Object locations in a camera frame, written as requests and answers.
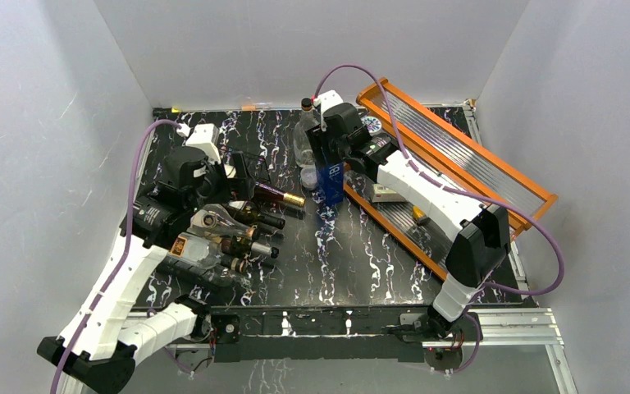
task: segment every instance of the yellow object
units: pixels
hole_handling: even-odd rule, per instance
[[[412,208],[412,217],[414,218],[414,222],[417,223],[417,226],[423,226],[431,220],[421,209],[417,208],[416,205]]]

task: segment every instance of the plastic bottle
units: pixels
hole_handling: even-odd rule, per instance
[[[319,122],[315,119],[313,101],[310,98],[301,100],[300,107],[303,111],[300,113],[300,120],[295,124],[293,134],[295,162],[299,167],[311,167],[315,165],[315,157],[305,131],[317,126]]]

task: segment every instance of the white lid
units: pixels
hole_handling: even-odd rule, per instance
[[[315,166],[303,167],[303,169],[300,170],[300,184],[308,190],[313,190],[317,187]]]

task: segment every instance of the black bottle cap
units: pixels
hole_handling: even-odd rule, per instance
[[[300,100],[300,107],[304,111],[310,111],[311,109],[313,109],[313,101],[309,97],[306,97]]]

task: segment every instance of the black marble table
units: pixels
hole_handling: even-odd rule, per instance
[[[468,134],[462,108],[431,108]],[[429,305],[441,281],[420,264],[381,226],[348,199],[334,208],[322,197],[300,186],[299,169],[292,153],[291,132],[299,110],[172,112],[157,109],[158,119],[171,119],[190,128],[213,123],[220,129],[219,149],[231,147],[264,157],[272,183],[307,196],[302,220],[274,206],[271,211],[286,219],[281,234],[266,242],[281,250],[277,259],[254,259],[248,270],[250,286],[210,291],[195,283],[154,273],[135,308],[162,308],[180,294],[226,306],[329,306],[329,305]],[[184,139],[171,127],[157,129],[148,153],[142,185],[162,173],[162,158]],[[502,264],[492,280],[516,286],[512,269]],[[479,302],[517,304],[519,296],[493,291]]]

